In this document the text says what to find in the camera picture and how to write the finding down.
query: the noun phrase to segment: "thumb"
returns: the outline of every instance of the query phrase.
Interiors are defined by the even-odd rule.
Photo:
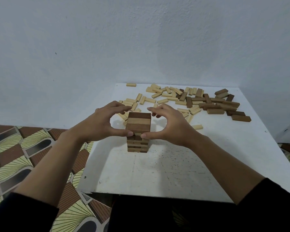
[[[130,137],[133,136],[133,132],[126,129],[111,129],[111,135],[110,136],[119,136],[119,137]]]
[[[163,139],[164,132],[159,131],[159,132],[147,132],[147,133],[142,133],[141,138],[145,139]]]

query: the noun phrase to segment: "black sleeve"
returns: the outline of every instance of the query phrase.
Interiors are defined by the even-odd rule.
[[[0,203],[0,230],[50,231],[58,211],[52,205],[12,192]]]
[[[290,211],[290,193],[266,178],[242,199],[238,208],[263,215],[288,212]]]

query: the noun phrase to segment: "person's left hand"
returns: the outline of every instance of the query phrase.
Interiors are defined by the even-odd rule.
[[[99,141],[109,136],[129,137],[133,136],[133,132],[125,129],[114,129],[110,124],[110,118],[116,113],[124,114],[132,107],[125,106],[117,101],[97,108],[95,113],[85,120],[81,121],[69,131],[72,135],[76,135],[81,142]]]

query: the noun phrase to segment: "forearm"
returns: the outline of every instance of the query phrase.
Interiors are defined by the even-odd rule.
[[[217,146],[207,136],[195,134],[189,147],[206,165],[217,182],[238,204],[265,177]]]
[[[62,133],[15,192],[57,207],[82,144],[70,130]]]

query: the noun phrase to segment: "person's right hand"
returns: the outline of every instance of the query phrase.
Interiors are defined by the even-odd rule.
[[[156,116],[157,118],[164,116],[167,119],[167,124],[162,131],[143,133],[141,135],[142,138],[162,139],[175,145],[189,148],[193,138],[201,135],[191,127],[181,112],[169,105],[162,104],[157,108],[149,107],[147,109],[152,112],[152,116]]]

